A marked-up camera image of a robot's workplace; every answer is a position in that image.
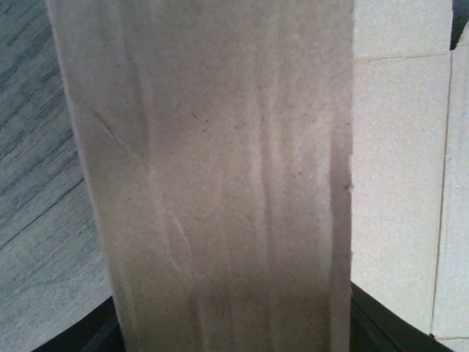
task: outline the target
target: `wooden floor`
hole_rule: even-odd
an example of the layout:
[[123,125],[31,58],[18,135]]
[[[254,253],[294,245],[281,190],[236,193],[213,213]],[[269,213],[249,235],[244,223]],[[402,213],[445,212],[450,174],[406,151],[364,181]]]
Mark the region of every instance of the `wooden floor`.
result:
[[44,1],[0,1],[0,351],[110,295]]

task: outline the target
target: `brown cardboard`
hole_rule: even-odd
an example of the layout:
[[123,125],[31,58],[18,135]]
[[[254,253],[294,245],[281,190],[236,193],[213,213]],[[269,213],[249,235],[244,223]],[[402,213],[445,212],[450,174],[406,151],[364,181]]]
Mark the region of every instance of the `brown cardboard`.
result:
[[129,351],[347,351],[352,1],[48,2]]

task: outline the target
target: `cardboard box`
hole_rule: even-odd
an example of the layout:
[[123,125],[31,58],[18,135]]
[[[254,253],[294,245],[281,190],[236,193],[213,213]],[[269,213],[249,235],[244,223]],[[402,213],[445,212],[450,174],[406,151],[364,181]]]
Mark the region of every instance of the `cardboard box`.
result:
[[431,332],[452,0],[356,0],[352,281]]
[[440,252],[432,332],[469,340],[469,28],[451,52]]
[[48,1],[129,351],[347,351],[352,1]]

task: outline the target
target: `crease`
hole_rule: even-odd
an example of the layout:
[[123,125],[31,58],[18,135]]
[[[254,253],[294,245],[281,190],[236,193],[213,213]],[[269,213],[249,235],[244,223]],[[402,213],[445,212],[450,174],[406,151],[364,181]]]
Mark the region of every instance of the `crease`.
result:
[[456,337],[436,337],[437,340],[469,340],[469,337],[456,336]]
[[[262,37],[262,33],[258,33],[258,38],[256,38],[256,42],[260,41],[260,37]],[[267,313],[268,313],[268,332],[269,332],[269,351],[278,351],[278,346],[275,338],[274,327],[273,327],[273,302],[274,302],[274,293],[273,293],[273,281],[272,281],[272,263],[271,261],[271,252],[273,251],[273,219],[272,219],[272,205],[271,205],[271,189],[270,184],[272,182],[272,170],[273,170],[273,160],[272,155],[270,153],[270,144],[272,140],[271,130],[270,130],[270,116],[267,112],[265,98],[262,94],[262,55],[264,48],[260,48],[259,45],[256,47],[254,52],[254,94],[256,97],[258,109],[259,109],[259,134],[257,136],[258,144],[257,147],[260,151],[260,181],[262,184],[262,196],[264,200],[264,214],[263,218],[263,232],[265,233],[265,241],[267,247]]]
[[169,217],[173,221],[173,224],[178,229],[178,232],[181,235],[182,240],[184,241],[186,246],[188,246],[188,251],[190,252],[190,255],[193,258],[191,246],[189,244],[189,240],[187,238],[187,235],[185,234],[185,232],[182,228],[182,225],[179,222],[179,219],[174,215],[174,213],[172,213],[171,210],[169,210],[164,205],[163,196],[160,193],[160,191],[158,189],[158,186],[157,186],[159,184],[159,182],[158,182],[158,179],[157,179],[157,175],[156,175],[156,171],[155,171],[154,166],[151,165],[151,164],[148,164],[146,161],[144,161],[144,165],[149,171],[148,175],[149,175],[150,179],[149,179],[148,183],[149,183],[149,190],[150,190],[150,198],[152,200],[152,206],[155,209],[156,222],[157,222],[157,226],[159,228],[160,234],[162,235],[161,237],[163,239],[163,246],[164,246],[165,252],[167,253],[167,256],[168,256],[166,258],[166,262],[168,264],[170,264],[172,266],[172,268],[174,268],[180,274],[182,274],[183,276],[188,277],[189,279],[192,279],[192,281],[193,281],[193,278],[194,278],[193,272],[187,271],[186,269],[184,269],[182,266],[177,264],[177,261],[174,260],[174,258],[173,258],[168,232],[166,231],[165,219],[167,217]]
[[435,56],[446,56],[450,54],[450,51],[446,53],[434,52],[434,53],[425,53],[425,54],[397,54],[394,56],[366,56],[354,58],[356,62],[371,62],[371,61],[383,61],[383,60],[392,60],[392,59],[419,59],[424,57],[435,57]]
[[435,263],[435,276],[433,282],[433,292],[432,292],[432,312],[430,316],[430,331],[433,331],[435,328],[435,310],[436,310],[436,301],[437,301],[437,291],[438,291],[438,276],[440,271],[440,258],[441,258],[441,238],[443,234],[443,221],[445,220],[445,200],[447,198],[446,187],[448,186],[447,181],[447,155],[448,155],[448,133],[449,133],[449,115],[451,111],[451,88],[452,88],[452,77],[453,77],[453,60],[454,55],[451,53],[450,62],[449,62],[449,77],[448,77],[448,100],[446,102],[446,123],[445,123],[445,139],[443,147],[443,167],[441,170],[441,191],[440,191],[440,212],[438,214],[438,233],[437,233],[437,252],[436,252],[436,263]]
[[185,234],[184,229],[182,228],[181,222],[177,218],[174,211],[171,211],[170,216],[171,216],[171,220],[173,221],[174,226],[176,226],[177,231],[179,232],[180,237],[182,238],[182,241],[187,246],[189,256],[191,257],[190,258],[191,259],[191,265],[193,265],[193,253],[192,253],[192,249],[191,249],[191,244],[189,243],[188,236]]
[[143,138],[144,138],[144,146],[146,147],[147,153],[149,153],[149,119],[148,119],[149,114],[147,112],[147,106],[144,103],[144,95],[143,95],[144,90],[143,90],[143,83],[142,83],[143,81],[141,79],[141,72],[139,70],[139,66],[137,65],[135,58],[133,57],[131,51],[129,52],[127,40],[125,39],[125,37],[124,37],[124,50],[125,50],[126,59],[132,65],[133,70],[135,72],[135,79],[136,79],[135,99],[137,100],[136,105],[143,107],[141,111],[137,113],[137,119],[140,122],[140,128],[142,129]]
[[118,144],[123,146],[131,155],[133,155],[134,157],[137,157],[137,159],[139,159],[141,162],[143,162],[145,164],[147,163],[144,160],[144,156],[142,154],[140,154],[139,152],[137,152],[136,149],[134,147],[132,147],[130,144],[125,142],[119,136],[119,134],[117,134],[113,130],[113,128],[106,122],[104,117],[99,112],[97,112],[94,108],[91,108],[90,111],[92,112],[93,118],[98,122],[98,124],[101,126],[103,131],[106,132],[106,134],[108,136],[110,136],[115,142],[117,142]]

